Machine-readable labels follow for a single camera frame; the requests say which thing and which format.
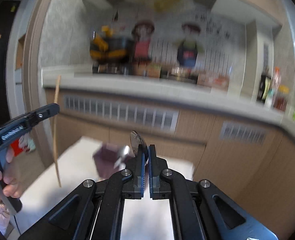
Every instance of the metal screw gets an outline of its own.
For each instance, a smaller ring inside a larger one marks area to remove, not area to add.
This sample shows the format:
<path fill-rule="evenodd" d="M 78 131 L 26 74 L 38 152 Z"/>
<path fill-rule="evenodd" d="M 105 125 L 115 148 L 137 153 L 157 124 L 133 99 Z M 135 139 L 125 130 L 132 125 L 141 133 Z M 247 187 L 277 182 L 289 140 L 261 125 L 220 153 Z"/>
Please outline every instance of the metal screw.
<path fill-rule="evenodd" d="M 122 174 L 123 176 L 129 176 L 129 175 L 131 175 L 131 171 L 128 170 L 128 169 L 124 169 L 124 170 L 121 171 L 121 174 Z"/>
<path fill-rule="evenodd" d="M 202 187 L 209 187 L 210 185 L 211 185 L 211 183 L 206 179 L 201 181 L 201 186 Z"/>
<path fill-rule="evenodd" d="M 173 171 L 170 170 L 170 169 L 164 169 L 162 171 L 162 173 L 165 175 L 165 176 L 171 176 L 173 174 Z"/>
<path fill-rule="evenodd" d="M 84 187 L 92 187 L 93 186 L 93 181 L 90 179 L 87 179 L 83 182 Z"/>

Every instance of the white vent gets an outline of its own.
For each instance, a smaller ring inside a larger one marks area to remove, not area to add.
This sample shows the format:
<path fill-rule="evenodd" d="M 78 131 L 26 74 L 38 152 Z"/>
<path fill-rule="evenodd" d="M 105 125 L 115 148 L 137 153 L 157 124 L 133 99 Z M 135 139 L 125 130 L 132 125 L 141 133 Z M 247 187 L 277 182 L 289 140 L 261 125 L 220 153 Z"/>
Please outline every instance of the white vent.
<path fill-rule="evenodd" d="M 118 103 L 95 98 L 64 96 L 64 107 L 86 114 L 94 114 L 119 122 L 132 122 L 159 130 L 174 132 L 178 111 L 147 108 L 140 105 Z"/>
<path fill-rule="evenodd" d="M 256 144 L 262 144 L 265 136 L 266 130 L 235 122 L 224 122 L 220 134 L 223 140 L 238 140 Z"/>

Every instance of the kitchen counter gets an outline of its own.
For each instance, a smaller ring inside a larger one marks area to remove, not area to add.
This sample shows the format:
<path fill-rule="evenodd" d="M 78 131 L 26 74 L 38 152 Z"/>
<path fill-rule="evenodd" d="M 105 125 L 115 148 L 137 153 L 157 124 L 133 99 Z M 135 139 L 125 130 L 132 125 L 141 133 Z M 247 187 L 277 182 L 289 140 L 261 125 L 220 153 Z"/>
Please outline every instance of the kitchen counter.
<path fill-rule="evenodd" d="M 57 75 L 60 74 L 60 87 L 63 89 L 146 98 L 210 113 L 243 117 L 281 127 L 295 139 L 295 122 L 291 117 L 275 109 L 266 109 L 262 104 L 248 98 L 171 80 L 110 74 L 92 75 L 91 70 L 90 64 L 45 67 L 42 69 L 42 87 L 55 88 Z"/>

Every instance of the cartoon boy sticker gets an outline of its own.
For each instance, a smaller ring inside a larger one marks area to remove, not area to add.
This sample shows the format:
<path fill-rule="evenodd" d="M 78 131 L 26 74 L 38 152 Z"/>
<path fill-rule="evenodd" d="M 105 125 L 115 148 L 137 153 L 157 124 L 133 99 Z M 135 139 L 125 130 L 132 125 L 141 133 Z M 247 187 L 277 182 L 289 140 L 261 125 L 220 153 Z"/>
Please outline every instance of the cartoon boy sticker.
<path fill-rule="evenodd" d="M 182 24 L 182 30 L 185 34 L 185 39 L 176 42 L 177 61 L 182 67 L 195 67 L 198 53 L 203 53 L 202 44 L 197 42 L 197 38 L 201 33 L 201 27 L 195 23 Z"/>
<path fill-rule="evenodd" d="M 144 20 L 137 22 L 132 30 L 132 36 L 136 41 L 134 58 L 137 60 L 148 60 L 148 49 L 151 42 L 151 36 L 154 32 L 154 24 L 152 21 Z"/>

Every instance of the wooden stick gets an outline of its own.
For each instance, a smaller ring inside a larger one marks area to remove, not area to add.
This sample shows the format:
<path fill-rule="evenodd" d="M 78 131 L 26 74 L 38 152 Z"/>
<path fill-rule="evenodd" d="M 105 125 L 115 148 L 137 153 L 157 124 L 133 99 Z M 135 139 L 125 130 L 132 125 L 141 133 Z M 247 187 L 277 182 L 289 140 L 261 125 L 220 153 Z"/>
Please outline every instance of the wooden stick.
<path fill-rule="evenodd" d="M 54 94 L 54 103 L 56 104 L 58 103 L 60 82 L 61 82 L 61 75 L 59 75 L 56 79 L 55 94 Z M 59 174 L 59 167 L 58 167 L 58 147 L 56 144 L 56 117 L 57 116 L 55 115 L 53 120 L 53 159 L 55 164 L 56 176 L 58 178 L 58 183 L 59 183 L 59 186 L 62 187 L 60 174 Z"/>

